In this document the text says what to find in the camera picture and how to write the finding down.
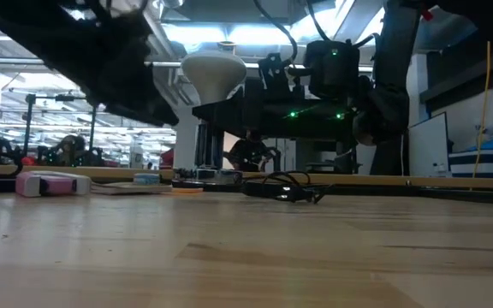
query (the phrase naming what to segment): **wooden tabletop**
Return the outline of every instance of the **wooden tabletop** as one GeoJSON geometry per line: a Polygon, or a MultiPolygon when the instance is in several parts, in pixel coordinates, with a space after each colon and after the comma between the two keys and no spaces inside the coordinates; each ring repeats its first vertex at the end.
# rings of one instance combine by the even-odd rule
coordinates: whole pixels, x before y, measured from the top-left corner
{"type": "Polygon", "coordinates": [[[0,308],[493,307],[493,205],[0,195],[0,308]]]}

